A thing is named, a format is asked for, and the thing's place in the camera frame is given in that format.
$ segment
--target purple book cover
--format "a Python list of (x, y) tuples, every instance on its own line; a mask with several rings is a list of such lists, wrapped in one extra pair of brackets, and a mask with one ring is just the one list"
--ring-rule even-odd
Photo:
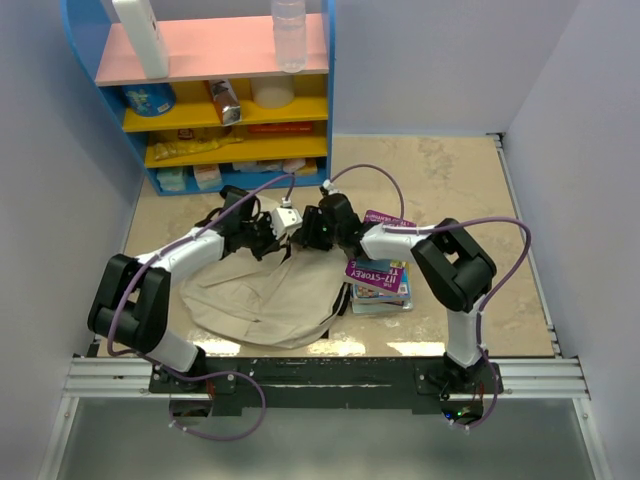
[[(367, 210), (364, 215), (365, 222), (391, 223), (401, 227), (415, 227), (416, 224), (407, 220), (400, 220), (398, 217), (387, 215), (385, 213), (376, 212), (375, 210)], [(346, 281), (354, 285), (385, 293), (387, 295), (397, 295), (402, 283), (402, 274), (404, 272), (404, 262), (393, 261), (387, 273), (377, 272), (358, 268), (356, 260), (349, 260), (347, 268), (344, 272)]]
[(416, 224), (408, 220), (400, 220), (398, 217), (387, 215), (386, 213), (376, 212), (375, 210), (367, 210), (364, 214), (365, 222), (388, 223), (397, 225), (398, 227), (415, 227)]

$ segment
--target snack package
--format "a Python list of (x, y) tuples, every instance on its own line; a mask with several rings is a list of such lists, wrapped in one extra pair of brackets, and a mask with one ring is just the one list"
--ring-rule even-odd
[(296, 170), (300, 170), (307, 164), (304, 158), (288, 158), (282, 161), (282, 170), (285, 173), (293, 173)]
[(183, 128), (152, 135), (156, 161), (208, 152), (244, 140), (240, 132), (232, 128)]
[(194, 165), (193, 176), (200, 190), (208, 190), (222, 184), (218, 165)]
[(261, 162), (233, 162), (233, 169), (244, 173), (278, 172), (282, 170), (282, 160), (263, 160)]
[(242, 121), (242, 109), (229, 80), (209, 80), (208, 85), (220, 123), (233, 125)]
[(185, 167), (159, 168), (156, 173), (160, 188), (165, 192), (183, 192), (187, 189), (187, 169)]
[(296, 175), (298, 177), (304, 177), (307, 175), (315, 175), (318, 173), (318, 165), (316, 164), (315, 158), (307, 158), (304, 167), (296, 170)]

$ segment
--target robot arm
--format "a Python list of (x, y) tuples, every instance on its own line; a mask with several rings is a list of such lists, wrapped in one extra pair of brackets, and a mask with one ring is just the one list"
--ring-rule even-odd
[[(195, 238), (200, 227), (211, 220), (215, 211), (212, 212), (185, 236), (194, 237), (193, 241), (161, 255), (140, 278), (136, 285), (138, 297), (127, 302), (115, 340), (189, 377), (207, 373), (204, 351), (167, 329), (171, 286), (241, 247), (251, 249), (260, 260), (279, 250), (282, 238), (295, 231), (291, 241), (302, 247), (329, 250), (337, 244), (349, 258), (393, 258), (416, 264), (447, 309), (449, 320), (446, 372), (432, 381), (441, 384), (443, 391), (468, 390), (483, 362), (478, 349), (482, 342), (477, 332), (477, 309), (491, 288), (496, 273), (493, 261), (464, 229), (431, 234), (391, 233), (386, 226), (361, 222), (342, 193), (324, 190), (323, 194), (318, 207), (306, 207), (304, 218), (292, 208), (277, 208), (255, 216), (252, 199)], [(225, 187), (222, 195), (223, 209), (228, 209), (247, 192)], [(455, 223), (447, 219), (439, 226)], [(116, 306), (131, 278), (165, 249), (137, 258), (111, 258), (89, 315), (92, 331), (107, 336)], [(453, 262), (449, 260), (452, 255), (457, 255)]]
[[(223, 209), (227, 209), (247, 192), (225, 187), (221, 194), (225, 198)], [(135, 258), (122, 254), (112, 257), (89, 314), (89, 329), (107, 337), (117, 305), (132, 277), (142, 265), (157, 258), (135, 286), (137, 299), (127, 301), (120, 315), (115, 341), (188, 376), (206, 373), (203, 371), (204, 351), (167, 328), (169, 292), (172, 286), (203, 266), (218, 262), (239, 248), (251, 249), (261, 260), (264, 255), (279, 250), (282, 237), (302, 223), (294, 209), (277, 208), (270, 213), (254, 215), (256, 203), (252, 199), (240, 205), (232, 215), (196, 238), (196, 233), (215, 214), (212, 212), (182, 237), (191, 237), (191, 241), (164, 255), (162, 252), (166, 247)]]

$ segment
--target white bottle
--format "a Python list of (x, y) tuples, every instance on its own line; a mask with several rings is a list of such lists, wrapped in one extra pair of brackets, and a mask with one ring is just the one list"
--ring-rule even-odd
[(293, 75), (251, 79), (253, 101), (262, 108), (282, 108), (289, 105), (293, 101), (294, 91)]
[(112, 0), (147, 78), (169, 76), (169, 54), (149, 0)]
[(305, 0), (271, 0), (273, 39), (280, 70), (296, 73), (307, 66)]

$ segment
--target glass panel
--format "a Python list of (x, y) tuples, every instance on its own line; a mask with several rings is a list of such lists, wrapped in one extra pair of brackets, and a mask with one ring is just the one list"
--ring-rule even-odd
[[(399, 410), (269, 410), (252, 436), (211, 442), (168, 428), (166, 399), (84, 399), (60, 479), (541, 479), (593, 473), (571, 401), (502, 401), (466, 436)], [(256, 418), (205, 420), (216, 433)]]

